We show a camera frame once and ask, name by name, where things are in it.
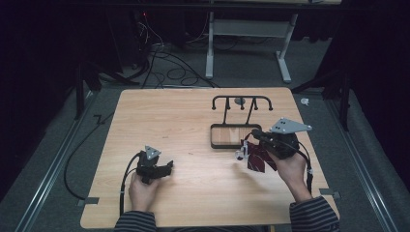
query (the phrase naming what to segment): white desk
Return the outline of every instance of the white desk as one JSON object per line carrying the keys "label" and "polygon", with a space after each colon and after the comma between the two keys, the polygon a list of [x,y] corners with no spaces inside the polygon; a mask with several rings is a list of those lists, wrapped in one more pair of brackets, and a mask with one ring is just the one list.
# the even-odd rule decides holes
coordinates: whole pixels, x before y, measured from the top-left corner
{"label": "white desk", "polygon": [[[308,0],[231,0],[230,2],[270,2],[282,4],[309,4]],[[340,4],[341,0],[324,0],[320,4]],[[289,70],[287,69],[284,56],[289,46],[293,30],[296,25],[297,14],[293,14],[289,21],[251,21],[251,20],[234,20],[234,19],[216,19],[214,13],[209,15],[209,38],[208,52],[206,59],[207,78],[214,76],[214,36],[252,36],[252,37],[275,37],[283,38],[283,46],[280,51],[275,52],[278,61],[280,73],[285,83],[290,83]]]}

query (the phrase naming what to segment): desk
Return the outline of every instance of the desk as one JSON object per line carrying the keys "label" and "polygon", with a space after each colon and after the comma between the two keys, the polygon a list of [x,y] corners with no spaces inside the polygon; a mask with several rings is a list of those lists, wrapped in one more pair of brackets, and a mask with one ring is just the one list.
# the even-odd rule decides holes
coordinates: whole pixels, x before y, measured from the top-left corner
{"label": "desk", "polygon": [[[282,4],[309,4],[307,0],[231,0],[229,2],[250,2],[250,3],[282,3]],[[320,4],[340,4],[341,0],[324,0]],[[297,14],[290,16],[288,21],[251,21],[251,20],[232,20],[232,19],[215,19],[214,13],[209,15],[209,36],[208,52],[206,59],[205,76],[212,78],[214,76],[214,35],[230,36],[252,36],[252,37],[276,37],[283,38],[283,46],[280,51],[276,51],[275,56],[278,61],[281,77],[283,82],[292,81],[289,70],[287,69],[284,56],[289,46],[293,30],[296,25]]]}
{"label": "desk", "polygon": [[[218,99],[217,108],[212,109],[217,95],[268,97],[274,110],[269,111],[268,103],[260,101],[249,120],[264,131],[280,117],[302,122],[287,88],[126,90],[118,102],[88,195],[98,197],[99,202],[85,206],[81,226],[114,227],[124,171],[145,145],[161,150],[158,165],[174,160],[172,174],[161,180],[151,208],[158,227],[289,223],[288,207],[293,198],[278,173],[269,168],[266,173],[253,172],[245,161],[235,159],[235,150],[211,148],[210,126],[222,122],[225,104],[224,99]],[[244,123],[249,105],[250,101],[246,102],[241,110],[240,105],[231,103],[226,122]],[[312,194],[317,196],[319,189],[328,185],[308,134],[298,132],[298,137],[311,156]],[[337,212],[333,198],[326,198]],[[125,211],[130,209],[126,192]]]}

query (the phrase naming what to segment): wooden table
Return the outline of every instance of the wooden table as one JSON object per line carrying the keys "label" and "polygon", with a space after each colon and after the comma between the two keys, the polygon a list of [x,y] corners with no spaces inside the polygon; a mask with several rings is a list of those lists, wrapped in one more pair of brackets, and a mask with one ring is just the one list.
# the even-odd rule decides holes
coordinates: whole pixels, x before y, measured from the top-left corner
{"label": "wooden table", "polygon": [[[89,193],[99,202],[85,206],[81,226],[114,227],[124,171],[131,157],[145,145],[162,151],[158,165],[174,160],[172,174],[161,180],[151,208],[158,227],[289,223],[288,207],[294,200],[278,173],[268,166],[266,173],[248,170],[244,160],[235,159],[235,150],[211,148],[210,126],[222,122],[225,104],[218,99],[217,109],[212,109],[212,99],[217,95],[268,97],[274,110],[268,110],[266,101],[259,101],[259,109],[253,111],[249,121],[264,131],[280,117],[302,123],[287,88],[125,90]],[[245,110],[241,110],[232,102],[226,122],[244,123],[249,105],[247,101]],[[297,135],[311,156],[312,194],[317,196],[319,189],[327,189],[328,185],[308,134]],[[337,210],[333,198],[326,198]],[[125,211],[130,208],[126,193]]]}

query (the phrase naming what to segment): striped sleeve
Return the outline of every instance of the striped sleeve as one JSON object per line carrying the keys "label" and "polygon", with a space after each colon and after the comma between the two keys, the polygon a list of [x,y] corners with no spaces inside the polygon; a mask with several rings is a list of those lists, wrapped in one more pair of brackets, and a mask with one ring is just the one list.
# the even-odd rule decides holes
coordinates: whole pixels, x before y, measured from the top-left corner
{"label": "striped sleeve", "polygon": [[114,231],[155,232],[157,231],[155,216],[153,213],[139,211],[123,213],[115,224]]}
{"label": "striped sleeve", "polygon": [[340,231],[338,218],[323,196],[289,207],[293,232]]}

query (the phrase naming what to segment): metal rail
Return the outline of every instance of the metal rail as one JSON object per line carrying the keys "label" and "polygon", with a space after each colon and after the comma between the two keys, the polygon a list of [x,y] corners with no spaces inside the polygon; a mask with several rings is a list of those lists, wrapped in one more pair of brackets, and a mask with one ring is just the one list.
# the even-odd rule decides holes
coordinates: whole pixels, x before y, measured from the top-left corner
{"label": "metal rail", "polygon": [[393,221],[392,215],[389,210],[386,208],[386,204],[383,200],[383,196],[380,194],[377,186],[374,184],[371,179],[370,174],[367,171],[366,165],[363,162],[359,151],[356,149],[356,146],[353,142],[350,134],[344,130],[342,124],[338,120],[338,111],[337,106],[332,100],[325,101],[326,106],[331,112],[338,129],[340,130],[341,135],[347,145],[351,159],[353,160],[354,167],[356,169],[359,180],[361,181],[363,188],[365,189],[368,200],[373,207],[374,212],[376,213],[377,218],[380,221],[380,224],[384,231],[397,231],[395,222]]}
{"label": "metal rail", "polygon": [[54,182],[58,177],[58,174],[60,173],[60,170],[64,166],[65,161],[67,160],[69,156],[68,150],[70,146],[72,145],[73,139],[75,138],[75,135],[84,119],[84,116],[86,115],[91,105],[93,105],[96,99],[96,96],[97,96],[97,93],[92,93],[91,91],[88,93],[87,95],[88,101],[86,102],[85,110],[83,114],[77,120],[74,120],[68,134],[66,135],[63,143],[61,144],[54,158],[54,161],[49,166],[42,182],[40,183],[39,188],[37,189],[36,193],[34,194],[33,199],[30,202],[30,205],[28,206],[26,212],[21,218],[20,223],[18,224],[15,230],[16,232],[31,230],[31,227],[33,226],[37,218],[37,215],[42,209],[43,204],[45,200],[47,199],[48,194],[50,193],[54,185]]}

